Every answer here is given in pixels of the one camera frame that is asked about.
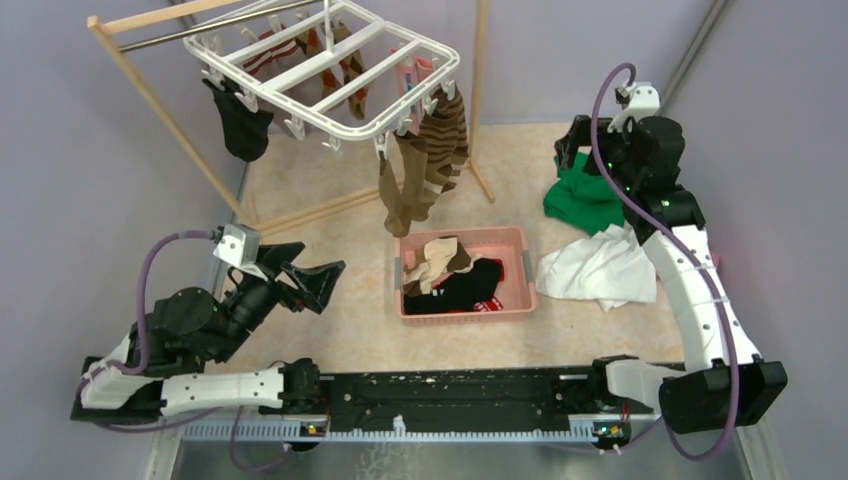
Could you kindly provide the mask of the plain tan brown sock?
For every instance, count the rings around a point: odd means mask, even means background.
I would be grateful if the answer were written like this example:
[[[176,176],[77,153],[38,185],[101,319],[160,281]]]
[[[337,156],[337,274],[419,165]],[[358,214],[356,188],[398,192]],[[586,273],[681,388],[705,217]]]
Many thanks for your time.
[[[404,184],[401,198],[403,212],[411,221],[425,221],[429,217],[431,203],[423,200],[426,170],[428,165],[427,141],[407,132],[395,135],[403,160]]]

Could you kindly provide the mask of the pink sock with teal spots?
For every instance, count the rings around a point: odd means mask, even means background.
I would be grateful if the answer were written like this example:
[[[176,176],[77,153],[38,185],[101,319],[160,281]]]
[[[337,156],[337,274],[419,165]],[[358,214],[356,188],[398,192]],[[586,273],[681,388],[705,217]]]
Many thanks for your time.
[[[420,82],[426,80],[434,70],[434,61],[421,56],[408,55],[394,66],[397,90],[400,96],[413,90]],[[396,136],[407,134],[418,135],[420,123],[429,112],[427,100],[420,99],[409,108],[408,123],[395,131]]]

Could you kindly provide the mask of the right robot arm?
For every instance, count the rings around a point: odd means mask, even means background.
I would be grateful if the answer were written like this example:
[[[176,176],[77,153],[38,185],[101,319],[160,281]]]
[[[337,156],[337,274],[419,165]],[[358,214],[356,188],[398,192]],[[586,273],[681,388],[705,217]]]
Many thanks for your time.
[[[676,121],[630,118],[623,128],[610,118],[574,118],[555,144],[560,168],[574,167],[581,147],[600,153],[605,171],[623,189],[626,222],[654,266],[671,304],[684,346],[680,370],[636,357],[593,362],[586,385],[589,404],[612,412],[626,399],[662,415],[677,434],[717,430],[734,413],[738,427],[758,423],[786,388],[779,361],[766,361],[741,327],[708,246],[705,219],[694,195],[678,181],[684,153]]]

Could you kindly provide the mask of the brown striped sock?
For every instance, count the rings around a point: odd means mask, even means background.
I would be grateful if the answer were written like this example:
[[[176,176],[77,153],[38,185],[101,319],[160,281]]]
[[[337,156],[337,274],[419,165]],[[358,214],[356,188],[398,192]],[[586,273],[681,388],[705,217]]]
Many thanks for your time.
[[[424,198],[434,202],[441,194],[453,190],[469,158],[468,130],[461,93],[453,97],[438,88],[436,105],[425,116],[419,128],[426,140],[427,166]]]

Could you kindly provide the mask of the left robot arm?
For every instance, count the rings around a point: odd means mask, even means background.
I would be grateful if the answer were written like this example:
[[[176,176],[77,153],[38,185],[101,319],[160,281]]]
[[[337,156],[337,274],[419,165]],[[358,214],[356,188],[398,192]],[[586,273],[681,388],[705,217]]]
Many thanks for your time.
[[[233,287],[222,298],[188,287],[156,301],[109,355],[86,359],[71,420],[119,428],[234,407],[280,415],[318,410],[320,371],[309,358],[242,373],[206,370],[230,361],[275,308],[320,314],[328,307],[346,264],[298,267],[304,248],[260,247],[255,262],[228,268]]]

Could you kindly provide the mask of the white plastic clip hanger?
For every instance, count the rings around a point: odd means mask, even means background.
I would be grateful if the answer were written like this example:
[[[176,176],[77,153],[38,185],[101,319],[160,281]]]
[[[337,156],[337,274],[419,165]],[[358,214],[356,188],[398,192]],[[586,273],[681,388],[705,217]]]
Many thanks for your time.
[[[288,27],[280,27],[280,14],[298,10],[301,6],[295,1],[253,1],[200,23],[188,31],[183,43],[206,65],[209,80],[235,83],[235,95],[248,110],[256,111],[260,102],[266,102],[288,113],[285,124],[295,138],[303,139],[306,126],[312,126],[327,134],[324,144],[334,151],[339,151],[344,141],[365,140],[373,141],[376,149],[383,151],[391,134],[407,133],[416,120],[431,113],[437,106],[439,95],[454,98],[456,86],[453,74],[460,65],[460,56],[455,49],[388,21],[352,1],[323,1],[316,13],[307,14]],[[231,53],[226,52],[214,36],[215,31],[223,27],[244,27],[248,21],[255,19],[268,20],[273,34]],[[267,80],[260,80],[245,69],[248,60],[310,32],[324,37],[317,53],[308,55],[305,61]],[[289,95],[289,90],[304,81],[343,63],[351,63],[356,53],[384,35],[399,39],[399,47],[383,59],[365,66],[363,72],[343,82],[327,97],[308,105]],[[363,125],[346,124],[331,117],[330,112],[337,105],[353,99],[380,77],[392,74],[396,67],[402,64],[414,66],[420,54],[430,56],[432,72],[397,92],[394,99],[378,112],[368,114]]]

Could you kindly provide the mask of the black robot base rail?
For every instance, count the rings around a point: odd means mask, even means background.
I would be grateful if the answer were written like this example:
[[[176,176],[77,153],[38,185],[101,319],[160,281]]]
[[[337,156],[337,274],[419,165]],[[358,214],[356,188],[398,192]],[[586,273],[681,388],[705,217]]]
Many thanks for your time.
[[[602,397],[590,366],[298,373],[279,410],[249,408],[187,426],[186,440],[326,443],[629,442],[659,412]]]

